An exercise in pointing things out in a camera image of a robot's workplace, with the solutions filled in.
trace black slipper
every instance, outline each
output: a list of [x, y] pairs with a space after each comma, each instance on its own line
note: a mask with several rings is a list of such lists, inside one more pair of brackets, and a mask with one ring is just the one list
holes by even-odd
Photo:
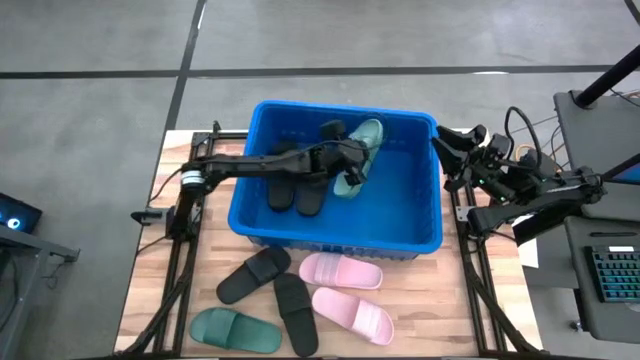
[[[279, 142], [272, 149], [272, 155], [281, 155], [293, 151], [297, 145], [293, 142]], [[271, 210], [276, 212], [287, 211], [293, 204], [293, 194], [296, 190], [292, 179], [279, 177], [267, 180], [267, 202]]]
[[273, 286], [293, 351], [300, 357], [313, 355], [318, 350], [318, 332], [307, 286], [294, 274], [278, 276]]
[[291, 257], [282, 248], [266, 248], [222, 280], [216, 289], [218, 299], [227, 305], [233, 304], [287, 271], [289, 265]]
[[316, 216], [322, 209], [329, 191], [329, 180], [298, 182], [296, 184], [296, 209], [301, 215]]

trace robotic arm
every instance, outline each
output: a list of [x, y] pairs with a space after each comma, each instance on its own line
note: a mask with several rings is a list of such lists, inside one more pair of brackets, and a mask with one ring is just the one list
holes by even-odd
[[181, 188], [174, 211], [167, 214], [167, 237], [180, 240], [187, 234], [195, 201], [211, 193], [230, 177], [290, 177], [315, 182], [346, 171], [347, 183], [362, 184], [362, 168], [369, 158], [364, 142], [343, 139], [345, 126], [331, 121], [320, 128], [325, 141], [283, 155], [229, 156], [216, 154], [196, 158], [181, 167]]
[[515, 218], [533, 214], [514, 226], [519, 243], [562, 223], [584, 204], [598, 202], [605, 194], [602, 180], [588, 167], [555, 171], [555, 162], [534, 150], [518, 162], [508, 160], [512, 141], [500, 134], [480, 146], [487, 130], [478, 125], [467, 134], [438, 126], [432, 143], [447, 175], [445, 190], [454, 192], [470, 184], [491, 197], [488, 207], [467, 213], [469, 235], [486, 238], [494, 229]]

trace keyboard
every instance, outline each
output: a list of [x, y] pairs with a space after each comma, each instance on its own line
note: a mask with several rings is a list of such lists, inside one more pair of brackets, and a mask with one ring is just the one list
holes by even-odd
[[600, 302], [640, 303], [640, 247], [585, 248]]

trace mint green sandal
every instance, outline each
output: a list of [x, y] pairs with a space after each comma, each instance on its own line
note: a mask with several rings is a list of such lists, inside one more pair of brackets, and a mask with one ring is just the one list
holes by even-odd
[[[380, 149], [383, 135], [384, 131], [382, 123], [377, 119], [369, 119], [363, 122], [358, 126], [356, 131], [349, 135], [350, 139], [363, 141], [369, 148], [369, 160], [367, 160], [362, 168], [362, 173], [365, 176], [367, 176], [367, 173], [371, 168], [371, 164], [373, 163], [373, 159]], [[345, 174], [346, 173], [343, 171], [336, 177], [336, 183], [333, 186], [333, 193], [336, 194], [336, 196], [351, 199], [358, 195], [363, 184], [350, 186], [344, 178]]]

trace blue light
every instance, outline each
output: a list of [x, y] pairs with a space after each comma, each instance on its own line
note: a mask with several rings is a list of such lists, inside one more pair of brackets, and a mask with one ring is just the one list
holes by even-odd
[[9, 227], [9, 229], [15, 230], [20, 227], [20, 220], [11, 218], [9, 219], [9, 221], [7, 221], [7, 226]]

